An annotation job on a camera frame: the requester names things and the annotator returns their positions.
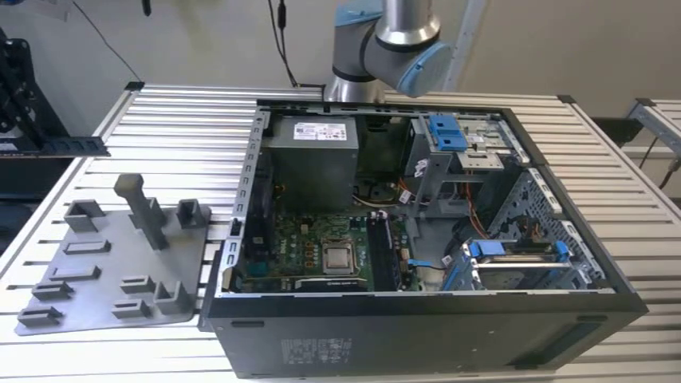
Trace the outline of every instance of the blue tab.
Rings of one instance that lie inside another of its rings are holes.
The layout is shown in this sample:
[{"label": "blue tab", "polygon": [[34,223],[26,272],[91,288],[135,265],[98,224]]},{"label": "blue tab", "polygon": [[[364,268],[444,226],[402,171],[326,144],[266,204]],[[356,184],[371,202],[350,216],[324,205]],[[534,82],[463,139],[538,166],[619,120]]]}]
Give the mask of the blue tab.
[{"label": "blue tab", "polygon": [[476,241],[480,246],[480,252],[483,256],[490,257],[492,255],[507,255],[504,244],[500,241]]},{"label": "blue tab", "polygon": [[556,243],[554,243],[554,246],[556,247],[556,251],[558,251],[558,261],[559,262],[568,261],[568,259],[571,258],[571,249],[568,248],[568,245],[566,244],[566,242],[556,241]]},{"label": "blue tab", "polygon": [[455,116],[431,114],[430,120],[428,129],[436,138],[438,150],[466,152],[468,149],[468,141],[462,133]]},{"label": "blue tab", "polygon": [[408,259],[407,264],[412,265],[412,266],[424,266],[424,267],[432,267],[434,266],[432,262],[422,261],[419,259]]},{"label": "blue tab", "polygon": [[475,242],[471,242],[471,244],[468,245],[468,249],[471,250],[471,256],[474,258],[478,258],[483,254],[480,252],[480,246]]}]

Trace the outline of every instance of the slotted aluminum worktable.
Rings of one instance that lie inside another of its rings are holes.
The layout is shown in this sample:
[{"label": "slotted aluminum worktable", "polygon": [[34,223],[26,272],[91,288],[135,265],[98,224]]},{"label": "slotted aluminum worktable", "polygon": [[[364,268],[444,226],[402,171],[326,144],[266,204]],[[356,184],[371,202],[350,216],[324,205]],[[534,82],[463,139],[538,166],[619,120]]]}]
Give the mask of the slotted aluminum worktable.
[{"label": "slotted aluminum worktable", "polygon": [[[146,194],[172,205],[199,198],[214,209],[202,282],[227,234],[251,116],[258,98],[320,98],[312,90],[147,85],[127,91],[96,131],[111,158],[78,159],[0,258],[0,378],[22,382],[236,380],[212,334],[192,322],[151,328],[19,337],[16,313],[30,300],[67,232],[62,216],[74,199],[124,208],[114,194],[119,173],[146,176]],[[390,103],[508,107],[544,152],[596,234],[650,305],[651,314],[556,374],[372,377],[371,381],[681,381],[681,212],[615,148],[583,110],[556,97],[434,93]],[[332,381],[364,381],[362,378]]]}]

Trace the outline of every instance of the white sticker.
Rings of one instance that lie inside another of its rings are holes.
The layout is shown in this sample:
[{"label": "white sticker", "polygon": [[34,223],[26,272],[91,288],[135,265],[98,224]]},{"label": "white sticker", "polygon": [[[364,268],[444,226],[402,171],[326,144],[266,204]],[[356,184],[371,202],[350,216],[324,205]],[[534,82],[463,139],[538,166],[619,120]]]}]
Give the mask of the white sticker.
[{"label": "white sticker", "polygon": [[486,142],[486,139],[482,136],[479,136],[478,134],[470,134],[468,139],[472,142]]},{"label": "white sticker", "polygon": [[0,150],[4,152],[8,152],[8,151],[16,152],[18,147],[14,146],[14,144],[10,142],[0,142]]},{"label": "white sticker", "polygon": [[402,203],[408,203],[410,202],[410,198],[412,198],[412,193],[410,193],[410,190],[406,190],[403,191],[403,194],[400,194],[400,202]]},{"label": "white sticker", "polygon": [[347,141],[346,124],[299,122],[294,128],[295,140]]}]

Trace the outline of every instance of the case label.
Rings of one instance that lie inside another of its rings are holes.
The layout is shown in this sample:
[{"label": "case label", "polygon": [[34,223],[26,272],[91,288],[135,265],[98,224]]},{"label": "case label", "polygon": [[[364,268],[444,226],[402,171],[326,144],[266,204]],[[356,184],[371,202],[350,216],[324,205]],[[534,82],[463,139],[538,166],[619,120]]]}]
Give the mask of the case label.
[{"label": "case label", "polygon": [[351,360],[352,338],[298,338],[282,340],[284,364],[346,364]]},{"label": "case label", "polygon": [[346,124],[299,122],[294,128],[295,140],[346,141]]}]

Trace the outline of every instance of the metal frame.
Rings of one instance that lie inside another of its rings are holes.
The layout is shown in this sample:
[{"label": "metal frame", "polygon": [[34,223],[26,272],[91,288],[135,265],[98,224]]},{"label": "metal frame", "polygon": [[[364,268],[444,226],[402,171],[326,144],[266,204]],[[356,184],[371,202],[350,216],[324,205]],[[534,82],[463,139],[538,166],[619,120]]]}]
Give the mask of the metal frame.
[{"label": "metal frame", "polygon": [[681,157],[681,101],[639,99],[628,118],[636,118]]},{"label": "metal frame", "polygon": [[[88,331],[40,339],[14,334],[14,315],[28,301],[30,287],[39,281],[46,267],[42,265],[55,251],[51,240],[63,236],[64,224],[59,220],[67,210],[64,202],[87,192],[108,201],[106,209],[122,208],[123,200],[118,202],[103,189],[110,188],[108,182],[119,173],[143,172],[150,176],[146,192],[160,198],[162,203],[199,196],[200,201],[212,206],[208,232],[212,243],[206,251],[206,262],[211,263],[219,250],[215,241],[224,239],[230,232],[235,179],[256,99],[320,99],[319,91],[308,89],[147,85],[131,93],[122,96],[98,130],[98,134],[108,138],[112,158],[74,161],[19,240],[0,257],[0,351],[7,349],[0,377],[35,377],[32,381],[82,378],[86,381],[166,382],[178,378],[176,373],[183,373],[188,380],[238,381],[216,338],[198,332],[195,322],[184,326]],[[432,93],[419,99],[395,93],[387,96],[390,103],[514,109],[554,174],[652,313],[555,373],[526,371],[487,377],[428,374],[375,377],[372,381],[484,379],[622,383],[655,380],[676,383],[681,380],[679,212],[668,208],[631,161],[622,159],[620,149],[610,146],[608,138],[602,137],[590,118],[580,117],[554,96],[470,93]],[[204,266],[202,283],[208,281],[208,269],[210,266]],[[42,363],[31,363],[27,369],[27,361],[36,358]]]}]

